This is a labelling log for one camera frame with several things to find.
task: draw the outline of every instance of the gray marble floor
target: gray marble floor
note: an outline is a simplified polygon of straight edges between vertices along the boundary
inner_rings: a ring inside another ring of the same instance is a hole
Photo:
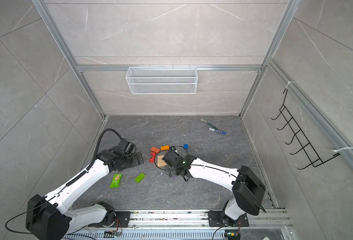
[[[204,119],[226,135],[211,132],[209,126],[197,116],[110,116],[106,128],[113,128],[122,137],[137,145],[144,154],[145,164],[121,171],[118,188],[110,188],[113,173],[90,187],[74,203],[74,207],[87,207],[105,201],[116,209],[215,209],[222,208],[233,198],[231,191],[207,180],[192,178],[185,182],[182,177],[168,178],[166,171],[149,163],[151,147],[163,145],[189,145],[188,153],[204,161],[231,168],[250,167],[257,176],[256,165],[246,132],[238,116],[204,116]],[[99,151],[115,146],[118,137],[105,133]],[[143,172],[145,178],[134,180]],[[262,205],[272,208],[266,194]]]

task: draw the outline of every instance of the metal basket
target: metal basket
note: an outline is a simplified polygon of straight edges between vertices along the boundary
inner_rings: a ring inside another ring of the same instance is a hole
[[[132,94],[196,93],[195,67],[131,67],[126,80]]]

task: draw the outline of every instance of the marker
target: marker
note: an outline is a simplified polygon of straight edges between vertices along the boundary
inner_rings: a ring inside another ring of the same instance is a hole
[[[211,127],[210,127],[208,130],[213,131],[213,132],[217,132],[217,133],[226,134],[226,132],[222,132],[221,130],[213,129],[213,128],[211,128]]]

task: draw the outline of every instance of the fork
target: fork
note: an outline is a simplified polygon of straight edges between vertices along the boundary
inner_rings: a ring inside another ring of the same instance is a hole
[[[204,120],[199,114],[198,114],[198,118],[199,120],[201,120],[202,122],[207,123],[208,125],[210,125],[211,127],[213,127],[216,130],[219,130],[219,128],[215,127],[214,125],[212,125],[211,123],[209,123],[208,121]]]

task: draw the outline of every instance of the red block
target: red block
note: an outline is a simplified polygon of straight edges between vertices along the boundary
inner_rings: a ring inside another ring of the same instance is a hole
[[[152,148],[151,148],[151,151],[152,151],[152,152],[155,152],[155,153],[158,153],[158,152],[160,152],[160,149],[158,149],[158,148],[156,148],[156,147],[152,147]]]
[[[149,159],[149,162],[154,162],[156,153],[155,152],[151,152],[150,154],[151,154],[152,158]]]

